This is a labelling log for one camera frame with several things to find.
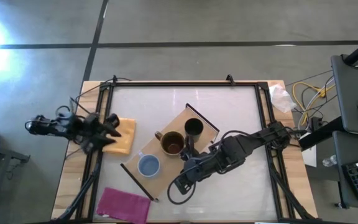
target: pink towel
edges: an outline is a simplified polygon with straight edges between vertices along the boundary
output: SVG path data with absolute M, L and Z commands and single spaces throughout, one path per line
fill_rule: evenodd
M 135 224 L 144 224 L 149 212 L 150 199 L 106 187 L 96 213 Z

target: wooden table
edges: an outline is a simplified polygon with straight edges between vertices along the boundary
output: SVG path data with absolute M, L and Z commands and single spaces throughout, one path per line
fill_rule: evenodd
M 211 82 L 228 82 L 228 81 L 211 81 Z M 236 82 L 268 82 L 269 86 L 280 84 L 285 86 L 282 80 L 258 80 L 258 81 L 236 81 Z M 82 93 L 92 89 L 93 87 L 99 85 L 99 81 L 87 81 L 84 82 L 82 87 Z M 95 111 L 96 102 L 98 99 L 99 88 L 86 93 L 80 98 L 80 104 L 84 106 L 88 111 Z M 262 95 L 262 104 L 264 107 L 265 120 L 269 123 L 269 114 L 267 110 L 267 105 L 264 98 L 264 93 L 261 91 Z M 101 117 L 104 116 L 104 108 L 106 107 L 106 102 L 102 103 L 102 113 Z M 284 126 L 294 127 L 293 117 L 291 112 L 282 113 L 281 111 L 273 108 L 275 119 L 281 121 Z M 78 115 L 85 115 L 85 112 L 78 108 Z M 78 146 L 73 142 L 69 142 L 67 154 L 78 149 Z M 294 193 L 295 197 L 299 202 L 306 208 L 306 210 L 314 217 L 317 217 L 317 211 L 314 204 L 313 196 L 310 189 L 310 183 L 306 173 L 306 168 L 303 163 L 303 158 L 301 151 L 298 147 L 288 146 L 283 151 L 283 158 L 285 162 L 285 168 L 287 172 L 288 182 L 290 185 L 291 191 Z M 85 166 L 86 155 L 83 153 L 75 153 L 67 159 L 63 165 L 62 175 L 60 177 L 60 183 L 57 190 L 57 195 L 55 199 L 55 205 L 53 206 L 52 218 L 60 216 L 65 209 L 72 203 L 73 199 L 77 195 L 81 187 L 81 178 L 83 176 L 84 166 Z M 276 168 L 278 169 L 278 162 L 275 161 Z M 280 188 L 280 201 L 283 208 L 284 217 L 288 217 L 288 210 L 286 206 L 285 197 L 282 194 Z M 83 207 L 83 217 L 86 217 L 88 214 L 88 207 L 90 201 L 90 192 L 88 191 L 85 197 L 85 205 Z

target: gray floor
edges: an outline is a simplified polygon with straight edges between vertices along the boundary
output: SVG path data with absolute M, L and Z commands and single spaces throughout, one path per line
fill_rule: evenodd
M 0 44 L 90 43 L 102 0 L 0 0 Z M 358 40 L 358 0 L 112 0 L 100 42 Z M 99 49 L 90 80 L 282 79 L 286 83 L 331 69 L 329 58 L 357 46 Z M 80 91 L 89 49 L 0 50 L 2 146 L 31 154 L 0 193 L 0 223 L 48 220 L 67 146 L 31 136 L 23 125 Z M 330 73 L 307 82 L 322 86 Z M 303 88 L 296 90 L 297 95 Z M 312 92 L 305 96 L 306 101 Z M 328 96 L 334 96 L 334 90 Z M 339 115 L 337 101 L 324 120 Z M 358 209 L 338 210 L 336 183 L 310 180 L 318 214 L 358 223 Z

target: plastic bag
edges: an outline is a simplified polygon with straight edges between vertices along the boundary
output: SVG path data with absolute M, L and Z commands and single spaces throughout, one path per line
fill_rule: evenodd
M 269 92 L 272 104 L 280 111 L 286 113 L 296 107 L 290 94 L 281 85 L 276 84 L 269 87 Z

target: gold mug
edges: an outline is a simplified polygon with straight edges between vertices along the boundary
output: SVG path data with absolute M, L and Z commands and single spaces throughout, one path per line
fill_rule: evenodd
M 159 131 L 154 136 L 160 141 L 163 152 L 170 156 L 179 155 L 185 147 L 185 138 L 176 131 L 169 131 L 162 134 Z

